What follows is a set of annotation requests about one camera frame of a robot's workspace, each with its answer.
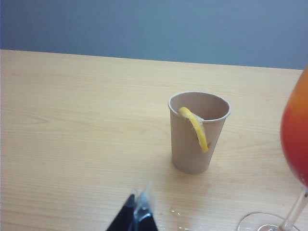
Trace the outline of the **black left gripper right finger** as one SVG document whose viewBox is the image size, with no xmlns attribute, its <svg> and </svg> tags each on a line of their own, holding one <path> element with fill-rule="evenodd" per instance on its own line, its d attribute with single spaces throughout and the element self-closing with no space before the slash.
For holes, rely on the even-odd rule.
<svg viewBox="0 0 308 231">
<path fill-rule="evenodd" d="M 139 194 L 134 209 L 135 231 L 158 231 L 153 215 L 152 182 L 148 182 L 144 190 Z"/>
</svg>

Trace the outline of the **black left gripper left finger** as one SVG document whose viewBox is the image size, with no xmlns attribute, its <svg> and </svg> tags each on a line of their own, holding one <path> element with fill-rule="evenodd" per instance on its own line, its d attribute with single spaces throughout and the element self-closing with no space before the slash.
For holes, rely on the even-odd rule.
<svg viewBox="0 0 308 231">
<path fill-rule="evenodd" d="M 135 194 L 130 194 L 122 208 L 113 219 L 107 231 L 131 231 L 133 230 L 135 209 Z"/>
</svg>

